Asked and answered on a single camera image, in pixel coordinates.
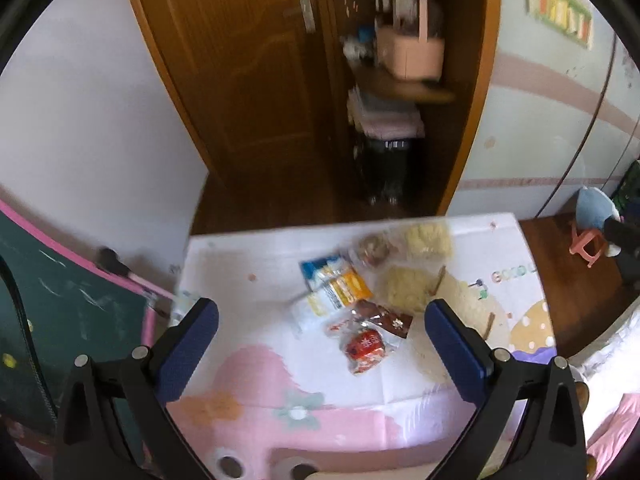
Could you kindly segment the wooden corner shelf unit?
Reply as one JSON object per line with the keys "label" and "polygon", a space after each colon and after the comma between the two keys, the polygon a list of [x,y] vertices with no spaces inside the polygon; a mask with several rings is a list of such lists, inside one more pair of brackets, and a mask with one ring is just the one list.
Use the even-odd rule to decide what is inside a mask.
{"label": "wooden corner shelf unit", "polygon": [[[345,60],[341,38],[371,21],[374,0],[318,0],[340,153],[344,222],[442,216],[454,197],[476,136],[494,68],[501,0],[437,0],[444,10],[445,53],[437,82],[393,77],[385,68]],[[397,204],[371,204],[350,173],[347,90],[360,84],[382,99],[416,103],[425,125],[418,166]]]}

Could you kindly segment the folded towels stack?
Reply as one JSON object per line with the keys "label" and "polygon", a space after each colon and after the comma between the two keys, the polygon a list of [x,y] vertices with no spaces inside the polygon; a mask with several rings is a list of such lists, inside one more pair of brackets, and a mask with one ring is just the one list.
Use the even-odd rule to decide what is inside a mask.
{"label": "folded towels stack", "polygon": [[391,141],[424,137],[424,125],[416,104],[391,101],[349,90],[347,117],[355,129],[370,139]]}

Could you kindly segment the nut cluster packet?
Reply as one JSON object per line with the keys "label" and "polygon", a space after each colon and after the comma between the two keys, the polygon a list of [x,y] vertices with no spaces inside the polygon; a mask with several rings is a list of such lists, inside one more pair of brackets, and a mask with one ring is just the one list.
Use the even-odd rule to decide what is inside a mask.
{"label": "nut cluster packet", "polygon": [[370,234],[356,245],[356,257],[363,266],[376,268],[383,264],[395,252],[397,247],[386,234]]}

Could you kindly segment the green chalkboard pink frame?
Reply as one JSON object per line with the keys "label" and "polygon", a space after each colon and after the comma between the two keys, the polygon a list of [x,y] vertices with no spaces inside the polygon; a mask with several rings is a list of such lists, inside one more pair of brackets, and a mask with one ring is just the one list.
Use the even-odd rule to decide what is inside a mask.
{"label": "green chalkboard pink frame", "polygon": [[55,433],[52,408],[62,401],[76,356],[113,361],[152,344],[171,302],[100,269],[8,204],[1,206],[1,260],[25,314],[1,292],[1,411],[45,438]]}

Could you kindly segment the cartoon printed tablecloth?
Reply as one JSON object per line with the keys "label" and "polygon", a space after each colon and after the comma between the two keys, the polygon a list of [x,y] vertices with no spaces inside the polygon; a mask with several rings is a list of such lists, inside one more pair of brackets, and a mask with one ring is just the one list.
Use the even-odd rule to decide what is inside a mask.
{"label": "cartoon printed tablecloth", "polygon": [[218,333],[169,413],[219,479],[434,463],[474,408],[424,327],[445,300],[488,346],[547,363],[544,291],[512,214],[193,237],[174,318],[213,299]]}

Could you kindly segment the red round snack packet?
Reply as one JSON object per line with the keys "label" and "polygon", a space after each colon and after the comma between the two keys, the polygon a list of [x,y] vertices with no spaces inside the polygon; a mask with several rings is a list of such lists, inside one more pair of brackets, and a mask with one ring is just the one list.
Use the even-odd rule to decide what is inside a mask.
{"label": "red round snack packet", "polygon": [[383,331],[362,326],[347,335],[342,351],[353,375],[360,375],[385,360],[394,350]]}

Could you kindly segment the oats protein stick packet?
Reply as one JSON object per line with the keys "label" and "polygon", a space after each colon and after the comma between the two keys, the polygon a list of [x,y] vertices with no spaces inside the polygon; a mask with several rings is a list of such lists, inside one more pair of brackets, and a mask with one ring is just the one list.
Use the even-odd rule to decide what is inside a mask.
{"label": "oats protein stick packet", "polygon": [[305,298],[305,306],[309,311],[326,318],[334,312],[353,307],[361,300],[369,300],[373,292],[366,281],[355,270],[349,269],[332,278],[315,292]]}

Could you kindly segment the wall calendar poster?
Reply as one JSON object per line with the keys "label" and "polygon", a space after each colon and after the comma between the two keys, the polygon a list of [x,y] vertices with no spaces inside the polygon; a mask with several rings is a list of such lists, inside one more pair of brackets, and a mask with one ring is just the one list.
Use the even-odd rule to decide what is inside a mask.
{"label": "wall calendar poster", "polygon": [[592,48],[594,26],[589,0],[527,0],[527,13],[583,48]]}

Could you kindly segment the brown chocolate bar packet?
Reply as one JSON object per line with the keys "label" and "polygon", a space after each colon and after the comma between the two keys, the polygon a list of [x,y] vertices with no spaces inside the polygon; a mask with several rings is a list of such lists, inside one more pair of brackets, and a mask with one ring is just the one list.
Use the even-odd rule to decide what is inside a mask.
{"label": "brown chocolate bar packet", "polygon": [[356,319],[369,322],[387,333],[406,339],[413,321],[410,314],[395,313],[371,301],[361,300],[352,309]]}

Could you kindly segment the pastel floral wardrobe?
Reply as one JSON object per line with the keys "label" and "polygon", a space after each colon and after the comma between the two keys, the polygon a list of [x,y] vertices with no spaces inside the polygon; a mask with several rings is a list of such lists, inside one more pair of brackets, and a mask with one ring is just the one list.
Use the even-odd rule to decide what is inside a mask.
{"label": "pastel floral wardrobe", "polygon": [[639,156],[639,70],[592,5],[590,50],[501,0],[480,124],[450,214],[568,211],[582,186],[613,193]]}

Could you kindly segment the pink plastic stool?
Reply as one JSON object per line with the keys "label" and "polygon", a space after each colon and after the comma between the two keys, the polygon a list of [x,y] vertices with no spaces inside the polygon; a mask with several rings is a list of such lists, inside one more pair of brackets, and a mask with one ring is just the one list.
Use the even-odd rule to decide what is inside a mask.
{"label": "pink plastic stool", "polygon": [[575,223],[570,225],[572,241],[568,251],[571,255],[578,255],[587,263],[587,268],[593,265],[606,253],[608,243],[597,229],[580,230]]}

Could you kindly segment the yellow puff snack bag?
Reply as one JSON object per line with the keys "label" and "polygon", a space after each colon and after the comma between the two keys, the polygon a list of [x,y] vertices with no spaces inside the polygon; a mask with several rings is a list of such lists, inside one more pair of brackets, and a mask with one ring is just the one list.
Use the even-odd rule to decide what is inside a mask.
{"label": "yellow puff snack bag", "polygon": [[407,252],[415,257],[449,258],[451,235],[446,222],[423,222],[405,229]]}

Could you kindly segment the pink blanket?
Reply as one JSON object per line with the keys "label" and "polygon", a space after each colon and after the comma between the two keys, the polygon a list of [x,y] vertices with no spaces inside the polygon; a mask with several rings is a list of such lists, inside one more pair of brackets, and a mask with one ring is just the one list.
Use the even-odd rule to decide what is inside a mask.
{"label": "pink blanket", "polygon": [[639,395],[625,393],[617,410],[590,438],[587,454],[596,460],[594,478],[600,479],[631,438],[639,423]]}

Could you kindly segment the blue white snack packet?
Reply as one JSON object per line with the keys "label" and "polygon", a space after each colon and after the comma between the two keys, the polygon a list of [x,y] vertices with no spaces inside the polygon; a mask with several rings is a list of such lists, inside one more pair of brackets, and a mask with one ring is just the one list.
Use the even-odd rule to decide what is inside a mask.
{"label": "blue white snack packet", "polygon": [[313,292],[350,269],[350,263],[341,254],[332,254],[299,263],[304,281]]}

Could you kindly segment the pink storage basket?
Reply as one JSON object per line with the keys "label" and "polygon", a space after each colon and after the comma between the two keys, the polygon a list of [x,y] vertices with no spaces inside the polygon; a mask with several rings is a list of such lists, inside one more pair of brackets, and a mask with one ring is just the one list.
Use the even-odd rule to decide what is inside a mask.
{"label": "pink storage basket", "polygon": [[439,81],[444,65],[444,14],[435,0],[393,0],[392,24],[376,32],[376,54],[396,79]]}

